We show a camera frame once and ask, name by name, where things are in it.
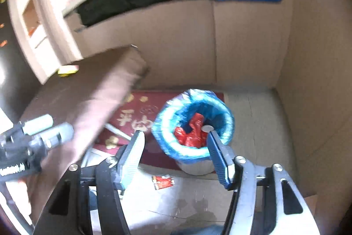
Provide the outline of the yellow white wrapper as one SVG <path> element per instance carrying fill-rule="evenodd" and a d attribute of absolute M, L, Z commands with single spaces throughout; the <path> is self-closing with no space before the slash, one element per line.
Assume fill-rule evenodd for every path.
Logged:
<path fill-rule="evenodd" d="M 69 75 L 75 74 L 79 71 L 78 65 L 64 65 L 60 66 L 57 70 L 59 77 L 67 77 Z"/>

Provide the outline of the red foil snack bag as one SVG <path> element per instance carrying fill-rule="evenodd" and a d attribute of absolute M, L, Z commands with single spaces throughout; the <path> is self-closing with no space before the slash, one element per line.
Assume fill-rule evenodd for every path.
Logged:
<path fill-rule="evenodd" d="M 178 143 L 186 147 L 206 147 L 207 133 L 201 130 L 203 123 L 204 116 L 200 113 L 195 113 L 189 121 L 190 132 L 186 132 L 184 128 L 180 126 L 176 127 L 174 136 Z"/>

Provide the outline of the white trash bin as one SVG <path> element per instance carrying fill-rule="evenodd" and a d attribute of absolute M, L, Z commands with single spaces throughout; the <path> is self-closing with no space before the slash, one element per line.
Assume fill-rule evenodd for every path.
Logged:
<path fill-rule="evenodd" d="M 203 176 L 215 171 L 214 164 L 211 160 L 201 160 L 196 163 L 182 163 L 176 161 L 178 167 L 185 173 L 194 176 Z"/>

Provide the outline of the white cabinet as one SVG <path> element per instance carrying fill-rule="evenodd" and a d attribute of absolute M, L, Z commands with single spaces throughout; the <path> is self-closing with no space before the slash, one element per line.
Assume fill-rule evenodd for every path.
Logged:
<path fill-rule="evenodd" d="M 40 83 L 61 65 L 82 59 L 63 9 L 69 0 L 8 0 L 20 48 Z"/>

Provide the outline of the red small snack packet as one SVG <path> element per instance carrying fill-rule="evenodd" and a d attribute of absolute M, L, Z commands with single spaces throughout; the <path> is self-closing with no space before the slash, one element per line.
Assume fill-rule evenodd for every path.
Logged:
<path fill-rule="evenodd" d="M 152 182 L 155 190 L 161 190 L 169 187 L 173 187 L 175 181 L 171 175 L 163 175 L 163 176 L 152 176 Z"/>

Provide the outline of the red soda can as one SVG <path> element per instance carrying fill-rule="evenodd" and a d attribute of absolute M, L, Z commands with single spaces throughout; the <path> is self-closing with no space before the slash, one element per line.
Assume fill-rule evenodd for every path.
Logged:
<path fill-rule="evenodd" d="M 201 130 L 203 132 L 209 133 L 214 130 L 214 127 L 211 125 L 204 125 L 204 126 L 202 126 Z"/>

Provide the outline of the folding table metal leg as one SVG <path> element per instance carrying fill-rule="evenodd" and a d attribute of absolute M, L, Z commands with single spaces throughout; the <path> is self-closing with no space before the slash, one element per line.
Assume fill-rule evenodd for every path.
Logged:
<path fill-rule="evenodd" d="M 121 139 L 125 141 L 131 140 L 131 136 L 122 132 L 110 123 L 106 123 L 104 128 L 105 130 L 108 130 L 111 133 L 111 136 L 104 141 L 105 149 L 107 150 L 116 148 L 119 145 L 119 141 Z M 100 159 L 107 159 L 109 157 L 109 154 L 107 152 L 95 148 L 94 146 L 96 144 L 97 142 L 90 146 L 85 152 L 81 162 L 82 168 L 88 167 L 90 165 L 95 165 Z"/>

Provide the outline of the red floor mat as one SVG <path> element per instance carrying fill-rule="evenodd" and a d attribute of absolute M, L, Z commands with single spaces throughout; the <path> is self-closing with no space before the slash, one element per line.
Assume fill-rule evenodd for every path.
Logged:
<path fill-rule="evenodd" d="M 201 89 L 182 93 L 134 91 L 113 113 L 95 148 L 114 154 L 128 142 L 122 134 L 132 136 L 142 131 L 146 137 L 142 164 L 206 175 L 214 171 L 208 148 L 184 146 L 175 137 L 176 130 L 189 136 L 203 126 L 213 127 L 223 144 L 231 142 L 235 120 L 223 93 Z"/>

